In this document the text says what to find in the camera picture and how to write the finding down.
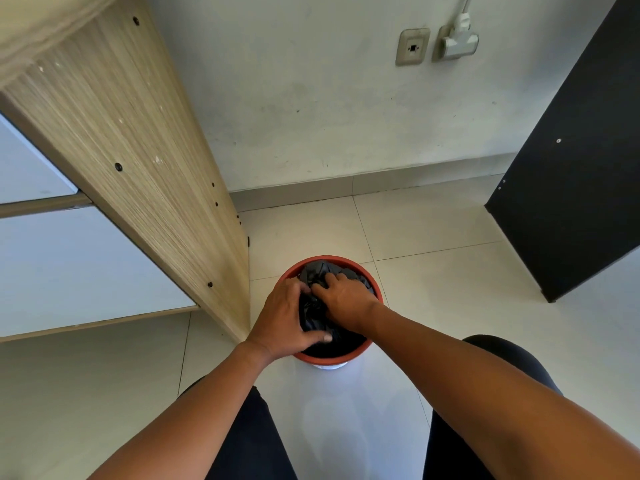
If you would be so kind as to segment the small white drawer front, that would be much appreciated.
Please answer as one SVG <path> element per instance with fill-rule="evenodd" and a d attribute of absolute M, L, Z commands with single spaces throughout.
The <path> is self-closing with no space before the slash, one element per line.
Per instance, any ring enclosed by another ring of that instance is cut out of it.
<path fill-rule="evenodd" d="M 78 187 L 0 113 L 0 204 L 77 192 Z"/>

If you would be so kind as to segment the black plastic trash bag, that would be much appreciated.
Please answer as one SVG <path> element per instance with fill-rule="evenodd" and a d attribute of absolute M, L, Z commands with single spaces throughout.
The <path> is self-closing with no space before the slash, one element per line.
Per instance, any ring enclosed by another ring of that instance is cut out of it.
<path fill-rule="evenodd" d="M 300 282 L 309 288 L 318 284 L 327 288 L 325 275 L 332 273 L 334 276 L 342 273 L 350 280 L 361 282 L 367 291 L 379 298 L 380 293 L 374 281 L 352 267 L 342 267 L 329 260 L 314 260 L 305 264 L 298 275 Z M 318 343 L 304 350 L 304 354 L 318 360 L 336 360 L 350 355 L 364 345 L 366 338 L 355 332 L 349 331 L 329 319 L 327 306 L 313 292 L 302 293 L 299 298 L 299 321 L 303 331 L 324 331 L 332 336 L 329 343 Z"/>

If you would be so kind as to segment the beige wall data socket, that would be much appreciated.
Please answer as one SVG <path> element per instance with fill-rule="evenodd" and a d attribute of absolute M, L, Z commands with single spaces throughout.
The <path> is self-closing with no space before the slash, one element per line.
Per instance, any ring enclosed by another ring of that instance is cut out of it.
<path fill-rule="evenodd" d="M 405 29 L 399 36 L 396 66 L 412 66 L 423 63 L 431 30 L 429 28 Z"/>

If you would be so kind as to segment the person's right leg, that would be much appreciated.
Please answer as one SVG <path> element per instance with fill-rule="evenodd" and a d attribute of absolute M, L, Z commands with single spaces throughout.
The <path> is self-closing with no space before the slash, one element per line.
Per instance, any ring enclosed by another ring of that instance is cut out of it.
<path fill-rule="evenodd" d="M 464 339 L 464 342 L 500 357 L 532 379 L 561 394 L 546 368 L 519 345 L 491 335 L 473 335 Z M 464 439 L 434 411 L 431 417 L 422 480 L 495 480 L 495 478 Z"/>

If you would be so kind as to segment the white plug adapter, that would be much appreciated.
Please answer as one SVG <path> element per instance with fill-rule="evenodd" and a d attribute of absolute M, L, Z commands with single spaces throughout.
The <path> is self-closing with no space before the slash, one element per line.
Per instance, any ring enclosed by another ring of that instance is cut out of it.
<path fill-rule="evenodd" d="M 460 13 L 452 24 L 453 29 L 445 39 L 446 55 L 453 55 L 457 59 L 475 55 L 479 46 L 479 35 L 471 30 L 469 13 Z"/>

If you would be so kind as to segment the person's right hand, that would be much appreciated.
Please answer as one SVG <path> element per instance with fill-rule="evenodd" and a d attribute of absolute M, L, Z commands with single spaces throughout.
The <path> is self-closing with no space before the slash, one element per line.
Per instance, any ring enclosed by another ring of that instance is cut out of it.
<path fill-rule="evenodd" d="M 384 306 L 375 294 L 358 281 L 357 298 L 348 302 L 346 306 L 326 306 L 326 314 L 332 322 L 341 327 L 368 337 L 369 329 L 374 322 L 374 314 Z"/>

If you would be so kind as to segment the white bin with red rim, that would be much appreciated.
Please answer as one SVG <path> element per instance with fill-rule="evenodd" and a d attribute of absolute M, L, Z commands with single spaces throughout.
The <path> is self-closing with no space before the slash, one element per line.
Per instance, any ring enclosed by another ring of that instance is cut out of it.
<path fill-rule="evenodd" d="M 300 273 L 301 268 L 314 260 L 329 260 L 331 262 L 334 262 L 335 264 L 338 264 L 342 267 L 352 267 L 354 268 L 356 271 L 359 271 L 361 273 L 363 273 L 364 275 L 366 275 L 366 277 L 368 277 L 370 280 L 374 281 L 376 284 L 376 287 L 380 293 L 380 297 L 379 300 L 384 302 L 384 298 L 383 298 L 383 293 L 381 291 L 381 288 L 377 282 L 377 279 L 369 272 L 368 268 L 364 267 L 363 265 L 360 265 L 350 259 L 344 258 L 344 257 L 338 257 L 338 256 L 332 256 L 332 255 L 324 255 L 324 256 L 316 256 L 316 257 L 310 257 L 310 258 L 306 258 L 298 263 L 296 263 L 295 265 L 293 265 L 292 267 L 290 267 L 288 270 L 286 270 L 286 272 L 284 272 L 284 274 L 278 279 L 278 283 L 279 282 L 283 282 L 284 280 L 288 279 L 288 278 L 296 278 L 298 279 L 298 275 Z M 366 339 L 367 343 L 366 345 L 364 345 L 362 348 L 360 348 L 359 350 L 357 350 L 356 352 L 347 355 L 345 357 L 336 359 L 336 360 L 318 360 L 318 359 L 313 359 L 307 355 L 305 355 L 303 352 L 297 353 L 294 356 L 302 361 L 305 362 L 309 365 L 313 365 L 318 369 L 324 369 L 324 370 L 334 370 L 334 369 L 338 369 L 342 366 L 344 366 L 345 364 L 347 364 L 348 362 L 353 361 L 354 359 L 358 358 L 359 356 L 361 356 L 371 345 L 372 345 L 372 341 L 369 339 Z"/>

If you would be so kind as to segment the person's right forearm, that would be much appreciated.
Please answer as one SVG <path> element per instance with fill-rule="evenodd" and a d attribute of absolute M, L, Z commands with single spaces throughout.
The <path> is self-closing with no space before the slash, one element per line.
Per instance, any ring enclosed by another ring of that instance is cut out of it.
<path fill-rule="evenodd" d="M 640 480 L 638 448 L 505 360 L 380 303 L 362 324 L 497 480 Z"/>

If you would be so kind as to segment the person's leg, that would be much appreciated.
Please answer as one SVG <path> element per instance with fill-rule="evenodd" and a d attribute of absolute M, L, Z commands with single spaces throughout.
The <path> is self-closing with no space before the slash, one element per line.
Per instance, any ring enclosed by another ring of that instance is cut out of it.
<path fill-rule="evenodd" d="M 519 345 L 491 335 L 473 335 L 464 339 L 464 342 L 500 357 L 532 379 L 561 394 L 546 368 Z M 464 439 L 434 411 L 431 417 L 422 480 L 495 480 L 495 478 Z"/>
<path fill-rule="evenodd" d="M 232 379 L 221 368 L 211 371 L 187 387 L 178 398 L 204 383 L 203 391 L 212 393 L 212 405 L 235 407 L 236 417 L 223 440 L 204 480 L 298 480 L 291 460 L 273 421 L 267 402 L 252 384 L 256 374 Z"/>

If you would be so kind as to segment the large white drawer front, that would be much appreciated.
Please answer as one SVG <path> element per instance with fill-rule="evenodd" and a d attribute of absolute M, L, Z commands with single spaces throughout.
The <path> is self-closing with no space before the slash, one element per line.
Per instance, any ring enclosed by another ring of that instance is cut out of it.
<path fill-rule="evenodd" d="M 194 305 L 94 207 L 0 219 L 0 337 Z"/>

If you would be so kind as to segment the light wood cabinet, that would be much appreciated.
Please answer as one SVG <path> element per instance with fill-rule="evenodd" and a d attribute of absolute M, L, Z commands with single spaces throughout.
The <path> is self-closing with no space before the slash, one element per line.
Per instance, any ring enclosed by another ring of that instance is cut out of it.
<path fill-rule="evenodd" d="M 0 109 L 240 342 L 248 240 L 147 0 L 114 0 L 0 89 Z"/>

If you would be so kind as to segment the beige wall power socket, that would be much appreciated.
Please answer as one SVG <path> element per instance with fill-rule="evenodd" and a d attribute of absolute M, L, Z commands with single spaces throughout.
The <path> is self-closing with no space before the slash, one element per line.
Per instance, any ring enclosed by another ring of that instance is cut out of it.
<path fill-rule="evenodd" d="M 447 46 L 446 46 L 445 39 L 449 37 L 452 29 L 453 29 L 452 23 L 445 24 L 441 26 L 441 28 L 439 29 L 436 37 L 436 42 L 434 44 L 433 53 L 431 56 L 431 61 L 433 63 L 439 63 L 443 61 L 452 61 L 457 59 L 457 57 L 453 55 L 446 55 Z"/>

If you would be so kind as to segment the person's left forearm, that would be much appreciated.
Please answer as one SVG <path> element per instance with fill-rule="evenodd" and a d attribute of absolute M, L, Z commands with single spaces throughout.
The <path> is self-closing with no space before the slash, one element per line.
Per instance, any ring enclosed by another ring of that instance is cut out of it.
<path fill-rule="evenodd" d="M 274 357 L 246 340 L 87 480 L 204 480 L 254 382 Z"/>

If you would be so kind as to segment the person's left leg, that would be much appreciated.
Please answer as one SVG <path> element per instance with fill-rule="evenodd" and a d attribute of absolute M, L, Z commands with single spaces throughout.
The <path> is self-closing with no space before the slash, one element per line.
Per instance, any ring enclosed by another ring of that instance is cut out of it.
<path fill-rule="evenodd" d="M 232 379 L 221 368 L 211 371 L 187 387 L 178 398 L 204 383 L 203 391 L 212 393 L 212 405 L 235 407 L 236 417 L 223 440 L 204 480 L 298 480 L 291 460 L 273 421 L 267 402 L 252 384 L 256 374 Z"/>

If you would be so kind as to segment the black cabinet panel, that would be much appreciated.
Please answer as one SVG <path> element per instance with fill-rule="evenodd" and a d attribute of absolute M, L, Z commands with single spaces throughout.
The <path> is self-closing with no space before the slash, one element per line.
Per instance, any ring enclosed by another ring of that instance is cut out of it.
<path fill-rule="evenodd" d="M 640 0 L 616 0 L 485 208 L 547 302 L 640 247 Z"/>

